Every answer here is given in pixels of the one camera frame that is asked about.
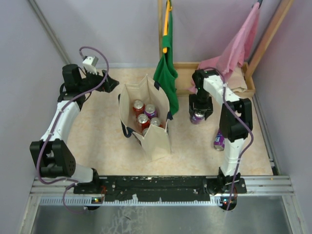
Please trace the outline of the cream canvas tote bag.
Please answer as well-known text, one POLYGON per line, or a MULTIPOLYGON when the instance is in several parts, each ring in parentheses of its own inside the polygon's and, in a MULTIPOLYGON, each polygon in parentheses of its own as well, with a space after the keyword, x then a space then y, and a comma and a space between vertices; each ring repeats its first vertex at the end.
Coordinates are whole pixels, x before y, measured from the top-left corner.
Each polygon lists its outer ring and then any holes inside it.
POLYGON ((169 100, 158 82, 145 76, 137 84, 124 84, 118 95, 123 134, 134 137, 148 161, 171 153, 169 100))

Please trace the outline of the red soda can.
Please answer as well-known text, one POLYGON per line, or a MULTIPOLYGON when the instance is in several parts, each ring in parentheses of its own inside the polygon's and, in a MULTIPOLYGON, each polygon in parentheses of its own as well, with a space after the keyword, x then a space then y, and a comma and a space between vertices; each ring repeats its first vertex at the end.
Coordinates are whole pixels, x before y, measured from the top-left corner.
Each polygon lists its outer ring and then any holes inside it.
POLYGON ((154 117, 154 118, 150 119, 150 126, 156 126, 156 127, 163 128, 162 122, 158 117, 154 117))
POLYGON ((147 134, 147 131, 149 130, 149 128, 145 128, 143 131, 142 131, 142 136, 144 137, 146 134, 147 134))
POLYGON ((135 100, 133 103, 133 111, 135 116, 138 117, 139 115, 143 114, 145 110, 145 104, 142 100, 138 99, 135 100))
POLYGON ((150 119, 145 114, 140 114, 137 117, 137 123, 143 131, 145 128, 150 126, 150 119))

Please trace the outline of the wooden tray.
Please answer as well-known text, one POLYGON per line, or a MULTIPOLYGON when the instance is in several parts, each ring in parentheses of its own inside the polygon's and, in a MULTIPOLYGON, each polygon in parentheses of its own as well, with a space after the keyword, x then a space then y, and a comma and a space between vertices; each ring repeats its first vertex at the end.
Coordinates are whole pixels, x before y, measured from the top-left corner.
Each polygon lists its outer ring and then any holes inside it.
MULTIPOLYGON (((192 74, 198 67, 199 62, 176 62, 174 67, 177 70, 178 78, 175 80, 175 87, 177 89, 178 95, 188 95, 190 94, 190 89, 193 87, 192 74)), ((235 92, 241 98, 252 98, 255 94, 255 86, 252 77, 245 78, 245 74, 248 71, 249 65, 245 62, 242 67, 242 73, 244 80, 247 84, 247 91, 243 93, 235 92)))

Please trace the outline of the beige folded cloth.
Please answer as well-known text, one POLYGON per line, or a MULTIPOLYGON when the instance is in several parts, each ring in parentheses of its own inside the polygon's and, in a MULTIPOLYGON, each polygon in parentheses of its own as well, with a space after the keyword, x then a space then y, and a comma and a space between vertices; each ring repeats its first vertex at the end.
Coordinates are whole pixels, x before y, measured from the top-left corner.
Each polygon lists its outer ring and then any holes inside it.
POLYGON ((236 67, 228 80, 228 87, 233 92, 243 93, 247 91, 247 84, 240 67, 236 67))

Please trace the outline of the pink hanging cloth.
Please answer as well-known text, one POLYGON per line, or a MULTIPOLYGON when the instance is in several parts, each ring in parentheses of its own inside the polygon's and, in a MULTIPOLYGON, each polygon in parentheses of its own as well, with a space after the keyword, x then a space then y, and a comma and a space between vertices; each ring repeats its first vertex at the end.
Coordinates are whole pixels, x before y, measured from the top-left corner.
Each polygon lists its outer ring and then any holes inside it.
POLYGON ((246 20, 236 35, 218 57, 203 60, 197 69, 216 68, 224 76, 226 83, 236 67, 242 67, 249 57, 257 33, 261 3, 253 5, 246 20))

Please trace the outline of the green hanging shirt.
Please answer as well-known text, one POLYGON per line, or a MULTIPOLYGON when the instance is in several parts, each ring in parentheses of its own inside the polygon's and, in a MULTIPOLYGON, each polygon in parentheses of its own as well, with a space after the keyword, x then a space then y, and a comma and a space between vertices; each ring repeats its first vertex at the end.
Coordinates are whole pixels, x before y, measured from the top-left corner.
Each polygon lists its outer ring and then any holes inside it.
POLYGON ((176 114, 179 110, 179 103, 176 94, 176 79, 178 73, 173 63, 173 15, 172 8, 170 11, 169 19, 169 35, 168 35, 168 51, 166 54, 162 53, 162 56, 157 65, 153 79, 158 82, 161 88, 164 90, 170 104, 170 112, 172 115, 176 114))

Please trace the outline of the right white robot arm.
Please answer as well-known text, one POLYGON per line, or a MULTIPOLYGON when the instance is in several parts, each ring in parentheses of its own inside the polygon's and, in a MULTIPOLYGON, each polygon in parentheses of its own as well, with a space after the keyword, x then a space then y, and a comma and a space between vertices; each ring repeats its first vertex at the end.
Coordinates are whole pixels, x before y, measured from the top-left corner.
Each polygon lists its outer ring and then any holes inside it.
POLYGON ((252 135, 252 103, 240 98, 223 81, 215 69, 198 69, 192 74, 196 92, 189 95, 190 121, 198 124, 213 113, 213 100, 221 107, 219 130, 224 137, 224 159, 219 168, 218 188, 229 193, 239 180, 239 163, 243 145, 252 135))

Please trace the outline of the purple soda can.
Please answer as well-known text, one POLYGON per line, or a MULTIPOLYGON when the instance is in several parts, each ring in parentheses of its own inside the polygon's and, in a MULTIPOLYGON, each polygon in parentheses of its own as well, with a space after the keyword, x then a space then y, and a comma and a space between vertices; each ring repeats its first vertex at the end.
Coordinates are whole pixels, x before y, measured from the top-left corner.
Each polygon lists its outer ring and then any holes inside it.
POLYGON ((219 129, 214 140, 214 148, 218 151, 223 151, 225 147, 224 140, 225 138, 221 130, 219 129))
POLYGON ((195 110, 190 116, 190 122, 192 124, 199 124, 205 118, 204 112, 201 110, 195 110))
POLYGON ((144 113, 149 119, 157 117, 157 109, 153 104, 147 104, 145 106, 144 113))

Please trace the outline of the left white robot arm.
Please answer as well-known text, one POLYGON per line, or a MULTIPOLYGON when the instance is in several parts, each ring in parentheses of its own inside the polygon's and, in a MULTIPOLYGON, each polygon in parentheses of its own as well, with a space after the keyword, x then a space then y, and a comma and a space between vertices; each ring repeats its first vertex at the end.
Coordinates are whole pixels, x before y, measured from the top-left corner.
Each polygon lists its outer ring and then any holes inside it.
POLYGON ((106 70, 91 73, 76 64, 62 68, 64 83, 60 87, 57 110, 47 131, 39 141, 30 144, 30 153, 36 167, 38 178, 43 184, 68 180, 74 184, 84 183, 91 193, 101 189, 101 181, 94 177, 95 170, 78 165, 67 146, 72 125, 86 102, 86 94, 93 91, 112 92, 119 82, 111 78, 106 70))

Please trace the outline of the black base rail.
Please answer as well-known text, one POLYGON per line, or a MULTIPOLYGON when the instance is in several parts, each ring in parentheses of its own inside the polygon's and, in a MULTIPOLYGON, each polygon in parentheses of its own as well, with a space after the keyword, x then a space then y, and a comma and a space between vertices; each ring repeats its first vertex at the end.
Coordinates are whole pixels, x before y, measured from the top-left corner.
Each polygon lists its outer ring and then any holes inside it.
POLYGON ((240 178, 231 188, 217 176, 122 176, 95 175, 93 181, 78 183, 76 195, 100 195, 100 201, 128 202, 137 198, 139 202, 193 202, 210 201, 212 195, 247 192, 245 180, 240 178))

